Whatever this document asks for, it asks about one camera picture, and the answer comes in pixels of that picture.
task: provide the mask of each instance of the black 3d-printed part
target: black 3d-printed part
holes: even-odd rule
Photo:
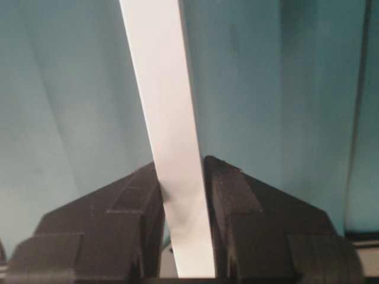
[[[153,164],[45,215],[6,283],[363,283],[328,216],[215,157],[204,161],[216,279],[159,279],[163,206]]]
[[[204,169],[218,277],[363,283],[353,246],[325,212],[215,157]]]
[[[163,206],[154,165],[46,214],[21,243],[6,283],[156,277]]]

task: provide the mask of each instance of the white panel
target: white panel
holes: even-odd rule
[[[179,3],[120,4],[179,277],[214,277]]]
[[[379,277],[379,247],[357,249],[366,277]]]

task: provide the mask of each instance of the white strip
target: white strip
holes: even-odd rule
[[[5,278],[5,272],[7,271],[8,266],[0,266],[0,279]]]
[[[214,277],[177,0],[120,0],[179,277]]]
[[[366,277],[379,277],[379,248],[359,248],[363,274]]]

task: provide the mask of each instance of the white plastic strip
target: white plastic strip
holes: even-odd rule
[[[0,279],[3,279],[3,278],[5,278],[5,272],[7,271],[7,266],[1,266],[0,265]]]
[[[214,277],[178,0],[120,0],[179,277]]]

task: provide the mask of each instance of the teal fabric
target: teal fabric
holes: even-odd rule
[[[184,1],[202,153],[326,210],[341,234],[364,4]]]
[[[0,1],[0,238],[151,162],[117,0]]]
[[[346,228],[379,231],[379,2],[372,1]]]

